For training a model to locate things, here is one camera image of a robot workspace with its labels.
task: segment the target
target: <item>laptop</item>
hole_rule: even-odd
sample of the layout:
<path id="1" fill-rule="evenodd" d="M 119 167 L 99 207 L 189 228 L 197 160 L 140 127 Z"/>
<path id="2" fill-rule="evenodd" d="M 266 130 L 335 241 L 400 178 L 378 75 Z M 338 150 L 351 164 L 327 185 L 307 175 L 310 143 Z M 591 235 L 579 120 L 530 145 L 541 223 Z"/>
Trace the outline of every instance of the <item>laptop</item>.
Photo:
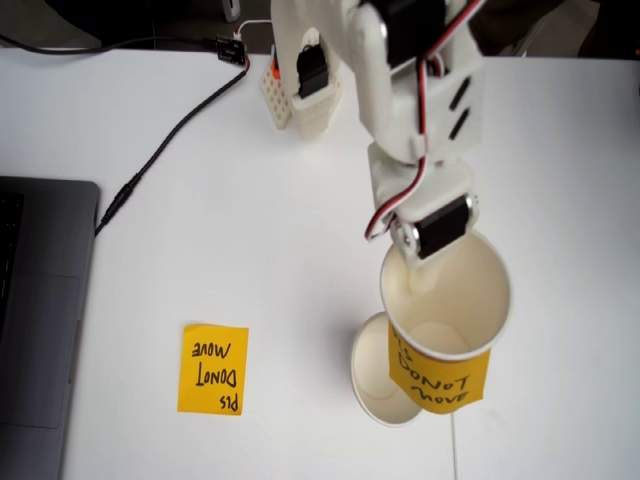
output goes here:
<path id="1" fill-rule="evenodd" d="M 59 477 L 98 196 L 0 177 L 0 479 Z"/>

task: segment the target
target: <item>yellow sticky note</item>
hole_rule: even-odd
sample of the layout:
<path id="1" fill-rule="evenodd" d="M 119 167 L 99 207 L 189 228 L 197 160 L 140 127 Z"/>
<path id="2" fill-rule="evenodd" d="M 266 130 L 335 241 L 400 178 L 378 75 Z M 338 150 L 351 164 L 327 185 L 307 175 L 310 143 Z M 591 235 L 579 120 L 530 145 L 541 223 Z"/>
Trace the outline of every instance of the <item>yellow sticky note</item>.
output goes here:
<path id="1" fill-rule="evenodd" d="M 413 348 L 389 322 L 389 376 L 432 413 L 453 413 L 482 399 L 490 350 L 459 362 L 431 358 Z"/>
<path id="2" fill-rule="evenodd" d="M 248 341 L 248 328 L 185 327 L 179 412 L 242 414 Z"/>

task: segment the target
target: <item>black cable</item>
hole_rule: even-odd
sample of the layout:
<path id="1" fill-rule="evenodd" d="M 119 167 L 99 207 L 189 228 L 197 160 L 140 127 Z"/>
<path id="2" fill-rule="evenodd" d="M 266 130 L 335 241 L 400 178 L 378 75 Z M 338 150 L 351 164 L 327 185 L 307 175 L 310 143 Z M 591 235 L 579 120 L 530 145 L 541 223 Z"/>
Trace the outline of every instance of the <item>black cable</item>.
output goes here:
<path id="1" fill-rule="evenodd" d="M 173 127 L 173 130 L 171 130 L 169 135 L 167 135 L 167 138 L 164 139 L 162 144 L 158 147 L 158 149 L 147 161 L 147 163 L 144 164 L 144 166 L 140 169 L 140 171 L 136 173 L 131 180 L 125 183 L 125 185 L 120 189 L 120 191 L 116 194 L 114 199 L 111 201 L 109 208 L 107 208 L 107 211 L 105 212 L 104 216 L 102 217 L 102 220 L 100 220 L 100 223 L 96 228 L 96 233 L 95 233 L 96 236 L 98 236 L 100 231 L 102 231 L 102 229 L 107 226 L 107 224 L 113 219 L 113 217 L 115 217 L 116 213 L 118 213 L 118 210 L 120 210 L 122 206 L 127 202 L 127 200 L 129 200 L 129 197 L 133 193 L 133 190 L 136 188 L 138 183 L 140 183 L 140 180 L 142 180 L 143 175 L 147 173 L 147 171 L 155 163 L 155 161 L 158 159 L 162 151 L 167 147 L 169 142 L 173 139 L 173 137 L 176 136 L 176 134 L 180 131 L 180 129 L 182 129 L 182 127 L 184 127 L 187 124 L 187 122 L 189 122 L 189 120 L 191 120 L 198 113 L 200 113 L 207 105 L 209 105 L 216 98 L 218 98 L 220 95 L 222 95 L 224 92 L 226 92 L 231 87 L 233 87 L 236 83 L 238 83 L 242 79 L 242 77 L 244 77 L 246 74 L 247 74 L 246 70 L 243 70 L 242 72 L 240 72 L 226 85 L 224 85 L 222 88 L 216 91 L 213 95 L 207 98 L 204 102 L 202 102 L 196 108 L 191 110 L 182 120 L 180 120 L 180 122 L 175 127 Z"/>
<path id="2" fill-rule="evenodd" d="M 96 48 L 74 48 L 74 49 L 65 49 L 65 50 L 51 50 L 48 48 L 37 48 L 31 47 L 29 45 L 25 45 L 24 43 L 20 43 L 17 40 L 14 40 L 9 37 L 5 37 L 0 34 L 0 41 L 8 43 L 9 45 L 13 45 L 14 47 L 18 47 L 22 50 L 26 50 L 31 53 L 39 53 L 41 55 L 90 55 L 95 53 L 105 53 L 110 50 L 114 50 L 116 48 L 126 47 L 128 45 L 133 45 L 135 43 L 140 42 L 148 42 L 151 40 L 161 40 L 167 42 L 175 42 L 175 43 L 184 43 L 188 45 L 195 45 L 197 47 L 203 48 L 204 50 L 208 50 L 210 52 L 216 52 L 216 42 L 210 38 L 203 38 L 202 40 L 194 40 L 192 38 L 186 37 L 174 37 L 167 35 L 154 35 L 151 37 L 142 37 L 142 38 L 134 38 L 131 40 L 125 40 L 124 42 L 114 43 L 112 45 L 107 45 L 104 47 L 96 47 Z"/>

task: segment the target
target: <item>paper cup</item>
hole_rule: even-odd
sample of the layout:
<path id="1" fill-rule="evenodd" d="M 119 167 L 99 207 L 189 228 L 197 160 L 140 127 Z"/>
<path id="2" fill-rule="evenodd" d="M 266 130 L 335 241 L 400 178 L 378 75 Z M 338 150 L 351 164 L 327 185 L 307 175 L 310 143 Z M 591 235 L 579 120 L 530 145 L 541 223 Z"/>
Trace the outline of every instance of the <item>paper cup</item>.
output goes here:
<path id="1" fill-rule="evenodd" d="M 358 331 L 351 353 L 351 382 L 360 406 L 388 427 L 406 425 L 422 411 L 389 377 L 389 317 L 379 313 Z"/>
<path id="2" fill-rule="evenodd" d="M 511 298 L 506 268 L 489 242 L 470 232 L 415 271 L 391 247 L 380 283 L 395 383 L 433 413 L 480 400 Z"/>

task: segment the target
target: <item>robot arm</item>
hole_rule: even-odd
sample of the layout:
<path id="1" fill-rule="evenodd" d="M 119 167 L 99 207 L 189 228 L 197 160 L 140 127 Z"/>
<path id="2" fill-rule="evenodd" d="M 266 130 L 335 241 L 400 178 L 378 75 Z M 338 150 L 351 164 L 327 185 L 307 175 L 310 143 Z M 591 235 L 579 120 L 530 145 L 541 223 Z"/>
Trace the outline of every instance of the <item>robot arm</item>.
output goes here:
<path id="1" fill-rule="evenodd" d="M 415 268 L 460 238 L 476 219 L 473 177 L 459 153 L 476 143 L 482 117 L 482 57 L 466 22 L 482 0 L 272 0 L 282 87 L 294 119 L 326 127 L 335 82 L 300 97 L 298 56 L 319 32 L 329 78 L 340 60 L 356 77 L 376 214 L 371 239 L 391 230 Z M 427 59 L 436 61 L 428 76 Z"/>

